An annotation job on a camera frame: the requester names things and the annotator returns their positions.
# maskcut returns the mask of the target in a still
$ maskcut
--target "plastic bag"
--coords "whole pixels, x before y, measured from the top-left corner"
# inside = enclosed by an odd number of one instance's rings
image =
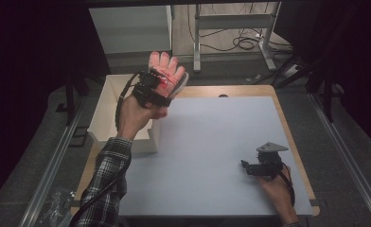
[[[49,210],[40,218],[39,226],[58,227],[70,214],[70,205],[76,193],[63,188],[56,188],[52,193]]]

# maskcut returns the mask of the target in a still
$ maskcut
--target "flannel shirt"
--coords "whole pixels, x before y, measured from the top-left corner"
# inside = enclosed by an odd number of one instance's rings
[[[120,169],[130,164],[132,144],[132,141],[124,138],[109,138],[97,155],[94,176],[81,195],[81,205],[105,188]],[[81,215],[76,226],[118,226],[118,205],[127,192],[125,172],[119,178],[111,190]]]

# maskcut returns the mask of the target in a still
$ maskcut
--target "glove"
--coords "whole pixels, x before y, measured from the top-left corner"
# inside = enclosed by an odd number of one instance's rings
[[[177,68],[178,59],[170,58],[168,53],[152,52],[150,54],[149,67],[158,71],[161,75],[160,84],[154,89],[156,93],[164,97],[175,98],[188,81],[188,73],[183,66]]]

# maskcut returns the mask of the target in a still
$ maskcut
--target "cardboard box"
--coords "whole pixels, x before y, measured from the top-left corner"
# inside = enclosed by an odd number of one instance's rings
[[[103,148],[110,137],[117,135],[115,128],[115,108],[120,93],[132,75],[108,75],[102,89],[97,108],[88,129],[89,134]],[[130,88],[126,96],[132,93]],[[132,152],[157,152],[159,149],[160,120],[150,120],[138,132],[132,143]]]

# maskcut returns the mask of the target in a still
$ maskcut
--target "white wall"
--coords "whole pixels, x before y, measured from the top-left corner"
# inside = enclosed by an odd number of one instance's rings
[[[170,6],[89,10],[105,54],[171,49]]]

